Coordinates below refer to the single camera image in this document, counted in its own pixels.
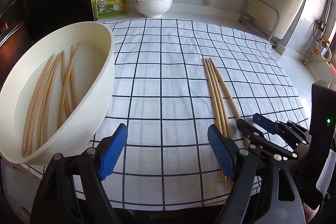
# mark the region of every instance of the chopsticks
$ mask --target chopsticks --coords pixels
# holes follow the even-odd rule
[[[229,130],[230,132],[230,128],[228,122],[226,122],[226,119],[224,118],[224,115],[226,114],[224,114],[225,109],[223,104],[223,97],[221,96],[221,91],[219,88],[214,66],[209,59],[202,59],[202,62],[210,89],[211,101],[215,114],[215,125],[217,126],[221,134],[227,138],[227,130]],[[227,182],[227,176],[225,176],[222,172],[220,174],[221,181]]]
[[[71,60],[66,73],[65,68],[65,51],[61,51],[54,58],[55,54],[51,55],[43,68],[43,71],[37,81],[33,95],[31,97],[28,112],[26,116],[24,132],[22,136],[22,155],[29,156],[32,153],[32,144],[34,138],[35,124],[36,129],[36,150],[47,142],[47,131],[49,121],[49,109],[51,103],[51,96],[53,93],[53,87],[55,84],[56,76],[58,74],[58,68],[61,64],[61,87],[62,96],[59,104],[58,113],[58,128],[63,124],[64,111],[66,118],[71,115],[69,106],[69,98],[67,93],[68,82],[71,84],[71,96],[73,110],[77,107],[77,96],[75,86],[75,70],[74,60],[79,49],[79,44],[76,48],[71,47]]]
[[[74,66],[74,60],[77,55],[79,47],[77,46],[76,49],[73,51],[73,54],[71,56],[70,64],[68,67],[68,72],[65,76],[64,82],[63,82],[63,90],[62,90],[62,97],[61,97],[61,102],[60,102],[60,108],[59,108],[59,113],[58,113],[58,128],[61,127],[63,124],[63,112],[64,112],[64,105],[66,103],[66,94],[67,94],[67,88],[68,88],[68,82],[70,80],[70,74]]]
[[[223,88],[223,91],[224,91],[224,93],[226,94],[226,96],[227,96],[227,98],[228,98],[228,100],[229,100],[229,102],[230,102],[230,105],[231,105],[231,107],[232,107],[232,110],[233,110],[233,112],[235,113],[236,119],[239,120],[241,117],[240,117],[240,113],[239,113],[239,111],[238,111],[238,108],[237,108],[237,106],[236,106],[236,104],[235,104],[235,102],[234,102],[234,100],[233,100],[233,98],[232,98],[232,96],[231,96],[231,94],[230,94],[230,92],[229,92],[229,90],[228,90],[228,88],[227,88],[227,86],[226,86],[226,84],[225,84],[225,82],[224,82],[224,80],[223,80],[221,74],[219,73],[218,69],[216,68],[216,65],[214,64],[214,62],[212,61],[211,58],[210,58],[210,62],[211,62],[211,64],[212,64],[213,68],[214,68],[215,74],[217,75],[217,77],[218,77],[218,79],[219,79],[219,81],[220,81],[220,83],[221,83],[221,86],[222,86],[222,88]],[[246,147],[249,147],[249,145],[250,145],[250,141],[249,141],[247,138],[245,138],[245,137],[244,137],[244,140],[245,140],[245,145],[246,145]]]
[[[221,132],[221,134],[226,137],[232,139],[232,134],[230,130],[230,125],[228,122],[228,117],[225,111],[223,97],[221,95],[221,89],[219,87],[218,81],[221,83],[223,88],[223,93],[227,96],[230,105],[235,113],[236,119],[240,119],[240,113],[238,108],[233,101],[233,98],[221,76],[218,69],[216,68],[215,63],[212,61],[211,58],[209,59],[202,59],[205,75],[208,80],[208,86],[211,95],[212,107],[215,115],[215,125]],[[249,140],[244,138],[246,147],[249,146]],[[227,182],[228,178],[221,172],[221,182]]]

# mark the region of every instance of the yellow hose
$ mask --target yellow hose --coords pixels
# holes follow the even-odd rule
[[[325,62],[329,62],[329,61],[331,60],[331,57],[332,57],[332,55],[331,55],[331,50],[330,50],[330,49],[328,50],[328,53],[329,53],[329,57],[328,57],[327,59],[322,59],[322,60],[310,60],[310,61],[308,61],[308,62],[303,61],[302,63],[303,63],[304,65],[308,65],[308,64],[311,64],[311,63],[325,63]]]

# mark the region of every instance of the white ceramic bowl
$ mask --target white ceramic bowl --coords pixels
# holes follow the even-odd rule
[[[71,45],[79,42],[74,63],[79,104],[57,130],[62,90],[59,68],[51,97],[47,142],[36,150],[34,134],[33,153],[24,157],[21,148],[28,106],[46,61],[53,53],[65,50],[67,68]],[[55,153],[67,157],[87,145],[110,105],[114,84],[113,48],[114,37],[107,27],[98,22],[80,22],[47,35],[20,58],[0,92],[0,151],[7,160],[47,165]]]
[[[147,18],[159,18],[167,12],[173,0],[134,0],[137,11]]]

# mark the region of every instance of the black grid pattern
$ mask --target black grid pattern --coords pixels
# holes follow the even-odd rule
[[[187,20],[107,23],[115,36],[115,87],[110,109],[88,144],[97,146],[122,122],[129,137],[113,174],[103,182],[112,206],[176,210],[224,203],[230,185],[207,141],[214,123],[201,58],[211,57],[240,109],[252,122],[271,120],[308,128],[298,94],[270,53],[271,45],[239,30]],[[244,145],[226,97],[233,137]],[[279,137],[266,134],[285,148]],[[44,169],[27,166],[37,176]],[[83,198],[80,178],[76,191]],[[260,180],[256,177],[255,191]]]

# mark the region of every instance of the blue gripper pad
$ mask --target blue gripper pad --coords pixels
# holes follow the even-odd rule
[[[110,143],[104,155],[101,157],[101,167],[98,175],[102,180],[112,174],[118,158],[126,144],[127,135],[127,126],[121,123],[115,133],[112,135],[113,141]]]
[[[235,152],[239,151],[237,145],[233,140],[224,138],[214,124],[208,128],[208,141],[224,175],[234,181]]]

